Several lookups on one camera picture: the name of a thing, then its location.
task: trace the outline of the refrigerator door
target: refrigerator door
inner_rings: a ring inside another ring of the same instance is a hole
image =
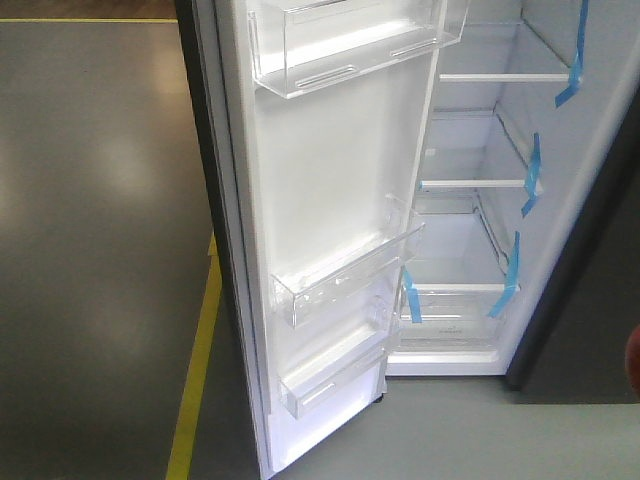
[[[411,202],[439,53],[414,34],[455,41],[468,0],[307,3],[178,10],[263,478],[384,391],[401,269],[425,228]],[[304,54],[303,71],[265,75],[280,71],[269,48]]]

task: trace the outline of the refrigerator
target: refrigerator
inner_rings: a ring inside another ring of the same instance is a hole
[[[640,3],[177,7],[262,478],[389,376],[505,375],[636,92]]]

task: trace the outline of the door shelf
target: door shelf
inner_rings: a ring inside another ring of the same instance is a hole
[[[274,309],[280,318],[298,328],[319,310],[398,272],[414,256],[424,230],[420,215],[391,196],[386,207],[379,231],[347,255],[295,275],[272,276]]]
[[[255,81],[293,98],[460,40],[470,0],[255,0]]]
[[[385,359],[397,343],[397,332],[390,333],[391,309],[372,304],[366,321],[348,335],[304,359],[280,377],[282,404],[295,418],[301,418],[316,405]]]
[[[492,112],[438,114],[431,124],[419,188],[433,193],[524,189],[529,167],[514,146],[521,143]],[[542,193],[539,182],[536,191]]]

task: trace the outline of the transparent shelf bin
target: transparent shelf bin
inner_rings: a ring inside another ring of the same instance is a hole
[[[414,323],[403,290],[397,351],[495,348],[503,322],[487,313],[501,293],[499,288],[419,290],[422,323]]]
[[[391,331],[391,309],[372,303],[364,322],[330,347],[305,358],[280,378],[281,401],[295,418],[302,417],[340,387],[375,365],[397,344]]]
[[[492,109],[505,83],[554,88],[569,79],[569,67],[526,23],[467,25],[440,65],[438,109]]]
[[[415,211],[392,197],[387,198],[381,217],[373,238],[337,261],[321,262],[296,275],[273,275],[274,308],[280,318],[297,328],[319,309],[399,271],[415,255],[424,224]]]
[[[255,81],[293,98],[460,40],[470,0],[254,0]]]
[[[523,144],[523,150],[529,146],[524,145],[526,141],[512,138],[499,115],[437,114],[428,138],[429,147],[419,174],[421,192],[525,188],[529,162],[515,145]],[[536,189],[542,193],[539,182]]]

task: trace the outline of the white shelf edge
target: white shelf edge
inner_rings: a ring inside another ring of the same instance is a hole
[[[418,292],[503,292],[504,283],[417,283]]]
[[[443,83],[545,83],[567,82],[569,73],[442,73]]]
[[[420,188],[524,188],[524,179],[518,180],[423,180]]]

